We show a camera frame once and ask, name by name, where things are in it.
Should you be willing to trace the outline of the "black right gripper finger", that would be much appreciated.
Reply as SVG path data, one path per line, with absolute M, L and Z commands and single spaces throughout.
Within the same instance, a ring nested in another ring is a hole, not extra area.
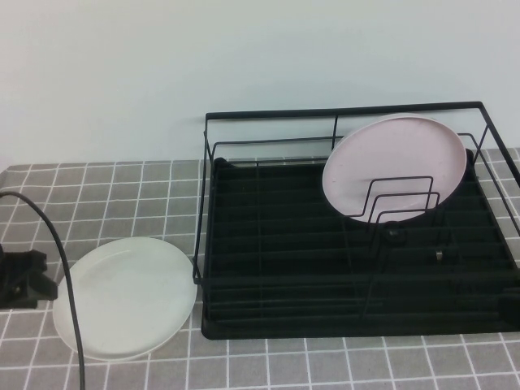
M 520 301 L 518 298 L 500 298 L 498 301 L 500 318 L 512 326 L 520 325 Z

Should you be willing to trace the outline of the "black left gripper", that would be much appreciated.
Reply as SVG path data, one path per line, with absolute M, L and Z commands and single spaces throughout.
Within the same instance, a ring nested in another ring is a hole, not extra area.
M 56 299 L 56 283 L 43 273 L 47 255 L 37 250 L 8 253 L 1 248 L 1 307 L 36 309 Z

